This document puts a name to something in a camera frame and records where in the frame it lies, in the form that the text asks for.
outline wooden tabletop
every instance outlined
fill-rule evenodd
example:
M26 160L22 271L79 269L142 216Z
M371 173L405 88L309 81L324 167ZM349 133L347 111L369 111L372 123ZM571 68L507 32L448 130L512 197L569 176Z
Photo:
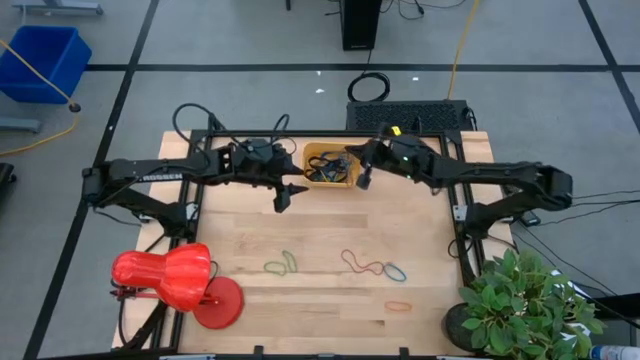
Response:
M467 161L493 162L486 133L464 132L462 137ZM424 140L440 149L437 140ZM294 161L302 167L302 152L310 142L365 141L295 138ZM228 142L216 139L214 147ZM290 141L282 144L292 150ZM159 158L184 157L187 148L175 133L167 132ZM306 182L302 177L288 181ZM154 183L150 195L172 202L178 199L179 188L179 182ZM494 185L473 185L472 191L478 202L502 196ZM271 354L393 355L399 347L409 347L414 355L464 354L440 327L446 311L461 301L457 289L462 285L458 261L447 255L454 232L446 191L432 196L423 184L374 170L367 191L312 188L292 197L282 214L273 211L273 198L272 190L240 184L205 189L196 240L209 247L220 264L219 275L242 286L245 308L239 320L224 330L206 329L187 313L180 352L246 354L255 345L264 345ZM157 223L144 225L136 249L143 250L161 233ZM511 241L506 224L494 225L490 234ZM168 243L163 241L154 252L166 253ZM408 279L398 283L384 275L353 273L341 259L344 249L353 251L361 264L393 262ZM487 240L484 249L491 258L502 255L505 245ZM283 250L295 256L298 272L285 276L265 272L266 262L284 261ZM408 303L411 309L396 311L390 308L397 305L389 302ZM126 300L128 339L155 304L149 299ZM165 346L173 316L169 311ZM119 344L115 336L113 345Z

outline blue bin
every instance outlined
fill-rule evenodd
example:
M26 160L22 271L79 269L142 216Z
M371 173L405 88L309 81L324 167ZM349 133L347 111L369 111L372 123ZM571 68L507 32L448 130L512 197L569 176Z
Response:
M91 57L91 49L80 38L78 30L72 27L23 26L10 45L69 96L73 94ZM9 51L0 57L0 90L20 102L67 102Z

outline gray floor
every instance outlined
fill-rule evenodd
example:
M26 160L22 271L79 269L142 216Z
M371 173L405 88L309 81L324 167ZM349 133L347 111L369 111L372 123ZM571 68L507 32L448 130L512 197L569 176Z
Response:
M22 21L9 3L0 0L0 38L6 40ZM126 64L149 1L102 3L105 15L100 18L29 15L26 22L76 26L93 49L91 63ZM392 9L381 16L372 62L451 63L471 3L450 10L428 9L425 19L418 21L403 20ZM635 20L640 4L633 0L589 3L618 62L640 64L632 35L638 30ZM341 50L338 17L323 15L335 8L320 0L293 0L292 12L285 11L284 0L161 0L140 62L364 62L366 53ZM403 11L409 15L414 8L405 5ZM574 0L482 1L461 63L606 64ZM0 211L4 290L0 359L16 359L24 352L78 204L80 171L93 161L123 74L85 73L74 94L83 106L78 129L37 150L3 159L16 166L20 181ZM268 129L285 112L291 115L291 129L343 129L346 88L358 74L137 72L108 159L155 157L161 134L171 129L171 112L187 101L206 105L233 129ZM390 100L446 96L446 72L387 74L392 82ZM640 95L640 74L624 76ZM379 84L364 81L356 96L365 98L379 90ZM479 127L489 132L497 160L540 160L558 166L574 176L576 195L640 188L640 135L610 73L462 72L455 98L466 99L474 108ZM3 94L0 114L43 120L43 133L37 138L71 121L64 107L17 104ZM185 128L205 124L195 111L185 111L181 121ZM33 140L28 134L0 134L0 150ZM543 221L552 221L586 210L539 215ZM127 218L124 211L109 212ZM638 205L618 207L533 231L563 259L612 290L639 292L637 213ZM514 231L541 247L519 227ZM88 216L40 356L109 349L117 313L116 302L107 294L109 269L112 259L130 249L136 237L135 228ZM594 285L573 269L558 265L577 281ZM624 343L622 335L612 339L608 341Z

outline desk lamp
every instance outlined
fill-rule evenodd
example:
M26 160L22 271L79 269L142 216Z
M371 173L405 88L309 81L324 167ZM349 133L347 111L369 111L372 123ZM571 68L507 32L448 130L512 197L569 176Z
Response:
M202 244L183 245L166 255L126 251L111 268L117 284L156 292L136 291L135 297L159 298L178 311L193 311L206 328L223 329L242 313L242 289L227 277L209 279L210 272L211 256Z

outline water bottle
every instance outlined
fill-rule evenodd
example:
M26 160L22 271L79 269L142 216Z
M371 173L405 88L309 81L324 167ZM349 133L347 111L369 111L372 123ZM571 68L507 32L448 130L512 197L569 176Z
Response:
M640 348L633 346L598 345L591 348L594 360L640 360Z

